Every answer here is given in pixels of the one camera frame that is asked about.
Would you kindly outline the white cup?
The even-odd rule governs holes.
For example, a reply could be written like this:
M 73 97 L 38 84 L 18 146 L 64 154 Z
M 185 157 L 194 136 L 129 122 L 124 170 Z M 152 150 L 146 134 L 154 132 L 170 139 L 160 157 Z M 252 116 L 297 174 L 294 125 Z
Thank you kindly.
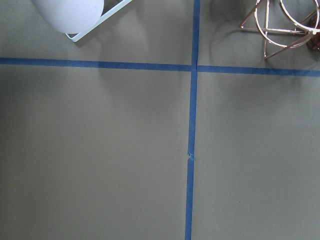
M 99 20 L 105 3 L 103 0 L 33 0 L 32 4 L 53 29 L 77 34 Z

